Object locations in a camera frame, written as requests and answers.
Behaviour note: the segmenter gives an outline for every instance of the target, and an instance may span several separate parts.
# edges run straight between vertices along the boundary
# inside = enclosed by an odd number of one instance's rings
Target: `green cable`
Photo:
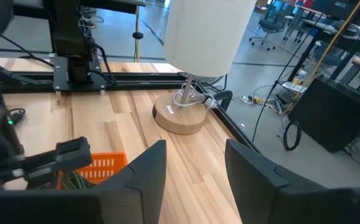
[[[60,182],[63,189],[70,190],[90,189],[95,186],[95,184],[90,183],[87,179],[85,179],[75,171],[63,172],[60,176]]]

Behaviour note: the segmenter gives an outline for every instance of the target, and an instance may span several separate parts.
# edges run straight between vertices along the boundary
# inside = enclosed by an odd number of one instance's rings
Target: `orange basket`
[[[80,168],[76,172],[93,184],[107,180],[128,164],[125,152],[93,153],[92,161],[89,166]],[[58,182],[57,189],[61,188],[61,183]]]

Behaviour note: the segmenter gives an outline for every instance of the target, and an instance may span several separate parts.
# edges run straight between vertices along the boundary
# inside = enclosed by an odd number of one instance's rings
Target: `workbench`
[[[49,72],[39,62],[0,58],[11,71]],[[113,72],[177,72],[165,63],[111,62]],[[24,108],[16,126],[26,156],[55,148],[57,142],[85,136],[91,152],[126,152],[128,162],[160,139],[167,144],[166,187],[159,223],[241,223],[225,169],[227,139],[234,138],[208,111],[202,129],[192,135],[169,133],[152,116],[155,99],[175,90],[88,93],[6,94],[8,108]]]

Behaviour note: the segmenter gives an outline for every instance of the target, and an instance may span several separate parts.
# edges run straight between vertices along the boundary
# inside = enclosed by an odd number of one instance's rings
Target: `concrete floor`
[[[166,0],[165,4],[148,0],[148,5],[140,10],[140,29],[144,33],[144,39],[140,42],[142,62],[164,62],[163,43],[169,15],[168,2],[169,0]],[[135,30],[135,16],[106,10],[98,10],[97,14],[102,16],[105,22],[97,24],[97,28],[93,30],[93,37],[96,43],[104,47],[109,60],[133,61],[134,39],[131,35]],[[234,92],[234,96],[249,95],[262,85],[272,85],[291,58],[291,53],[298,47],[292,40],[282,41],[282,34],[273,34],[269,37],[277,45],[276,50],[267,52],[266,47],[260,45],[252,47],[249,38],[254,35],[264,35],[263,31],[258,32],[259,19],[260,15],[254,12],[229,73],[227,88]],[[15,17],[4,35],[27,50],[41,51],[40,53],[51,51],[47,21]],[[296,65],[306,43],[290,65]],[[0,49],[16,48],[0,38]],[[24,54],[1,52],[1,55],[2,57],[18,57]],[[37,55],[47,58],[46,54]],[[261,88],[257,93],[265,98],[269,90],[270,87]],[[260,109],[259,106],[247,105],[235,99],[228,113],[245,134],[252,138]],[[294,130],[289,133],[290,142],[294,141],[292,132]],[[284,150],[282,140],[277,137],[282,134],[280,117],[273,111],[266,110],[260,120],[255,139],[256,146],[265,156],[330,188],[360,187],[360,165],[345,153],[331,154],[305,134],[298,148],[293,152],[287,152]],[[360,150],[356,158],[360,159]]]

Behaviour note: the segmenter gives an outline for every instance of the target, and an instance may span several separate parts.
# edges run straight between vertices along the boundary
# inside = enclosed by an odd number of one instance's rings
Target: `round wooden lamp base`
[[[201,103],[179,108],[172,103],[173,94],[163,94],[155,101],[153,116],[165,130],[176,134],[192,134],[202,128],[206,118],[205,106]]]

